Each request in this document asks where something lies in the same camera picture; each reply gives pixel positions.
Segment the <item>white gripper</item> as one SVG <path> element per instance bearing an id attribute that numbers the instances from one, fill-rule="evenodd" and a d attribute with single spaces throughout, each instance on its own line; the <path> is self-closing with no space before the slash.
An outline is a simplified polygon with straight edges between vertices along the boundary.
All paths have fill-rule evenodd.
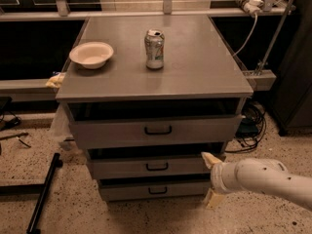
<path id="1" fill-rule="evenodd" d="M 225 198 L 224 194 L 239 191 L 241 186 L 236 177 L 236 163 L 223 163 L 212 153 L 202 152 L 201 156 L 206 167 L 211 170 L 211 184 L 204 205 L 207 209 L 215 209 Z"/>

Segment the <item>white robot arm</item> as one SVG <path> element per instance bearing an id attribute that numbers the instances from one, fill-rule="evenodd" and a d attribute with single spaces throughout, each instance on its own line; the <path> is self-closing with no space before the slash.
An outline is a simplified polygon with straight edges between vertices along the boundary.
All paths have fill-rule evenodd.
<path id="1" fill-rule="evenodd" d="M 278 160 L 247 158 L 222 162 L 211 153 L 202 152 L 201 155 L 211 172 L 211 186 L 204 200 L 208 209 L 214 209 L 227 194 L 251 191 L 312 210 L 312 178 L 289 173 Z"/>

